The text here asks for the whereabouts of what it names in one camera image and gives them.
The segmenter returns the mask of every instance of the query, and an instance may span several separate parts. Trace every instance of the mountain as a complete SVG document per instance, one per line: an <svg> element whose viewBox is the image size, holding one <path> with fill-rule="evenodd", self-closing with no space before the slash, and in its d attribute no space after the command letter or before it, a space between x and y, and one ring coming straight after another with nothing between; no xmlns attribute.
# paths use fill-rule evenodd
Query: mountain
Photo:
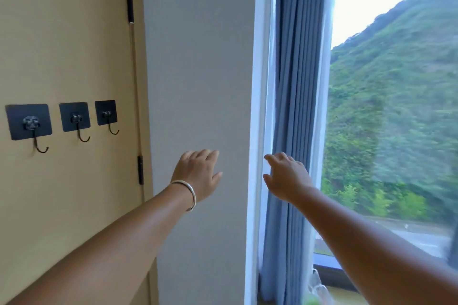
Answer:
<svg viewBox="0 0 458 305"><path fill-rule="evenodd" d="M322 190L379 217L458 213L458 0L404 0L332 49Z"/></svg>

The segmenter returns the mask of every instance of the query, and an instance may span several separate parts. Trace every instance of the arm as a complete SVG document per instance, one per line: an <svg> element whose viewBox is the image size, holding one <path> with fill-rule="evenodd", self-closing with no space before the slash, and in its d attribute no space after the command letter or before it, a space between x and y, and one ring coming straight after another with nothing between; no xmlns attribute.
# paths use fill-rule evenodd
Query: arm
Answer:
<svg viewBox="0 0 458 305"><path fill-rule="evenodd" d="M325 196L302 163L284 153L266 159L272 166L272 176L264 175L269 190L306 216L370 304L457 302L452 268Z"/></svg>
<svg viewBox="0 0 458 305"><path fill-rule="evenodd" d="M198 201L207 198L222 176L213 175L218 155L186 152L172 181L191 184ZM186 186L167 186L71 252L8 305L129 304L158 249L192 203Z"/></svg>

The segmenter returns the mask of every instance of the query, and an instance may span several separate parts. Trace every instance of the silver bracelet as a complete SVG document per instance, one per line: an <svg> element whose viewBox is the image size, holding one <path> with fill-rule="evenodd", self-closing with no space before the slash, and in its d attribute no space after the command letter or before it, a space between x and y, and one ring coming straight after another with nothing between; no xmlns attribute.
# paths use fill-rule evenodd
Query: silver bracelet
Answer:
<svg viewBox="0 0 458 305"><path fill-rule="evenodd" d="M188 189L191 191L191 194L192 194L192 206L189 209L187 209L186 211L189 211L189 212L192 211L196 207L196 204L198 202L197 198L196 198L196 194L194 192L194 189L192 188L192 186L189 183L187 183L186 181L183 181L183 180L175 180L175 181L170 182L171 185L174 184L174 183L180 183L180 184L188 187Z"/></svg>

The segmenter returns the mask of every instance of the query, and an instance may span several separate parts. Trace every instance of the window glass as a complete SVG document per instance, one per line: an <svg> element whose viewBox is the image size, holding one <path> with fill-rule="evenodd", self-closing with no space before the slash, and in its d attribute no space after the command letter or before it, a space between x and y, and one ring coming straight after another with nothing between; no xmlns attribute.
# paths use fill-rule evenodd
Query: window glass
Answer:
<svg viewBox="0 0 458 305"><path fill-rule="evenodd" d="M458 214L458 0L335 0L321 190L447 259ZM316 253L332 255L320 236Z"/></svg>

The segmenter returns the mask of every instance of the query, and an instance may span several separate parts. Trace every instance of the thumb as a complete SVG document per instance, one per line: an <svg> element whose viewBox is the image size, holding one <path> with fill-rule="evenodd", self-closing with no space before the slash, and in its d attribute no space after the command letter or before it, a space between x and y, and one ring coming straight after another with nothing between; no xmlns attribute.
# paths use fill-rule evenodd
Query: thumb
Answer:
<svg viewBox="0 0 458 305"><path fill-rule="evenodd" d="M266 182L267 188L270 189L270 186L272 185L272 181L273 181L272 176L264 174L263 177L264 177L264 182Z"/></svg>
<svg viewBox="0 0 458 305"><path fill-rule="evenodd" d="M223 176L223 172L222 171L220 171L219 173L213 175L213 177L212 177L213 188L218 187L218 183L221 181L221 177L222 176Z"/></svg>

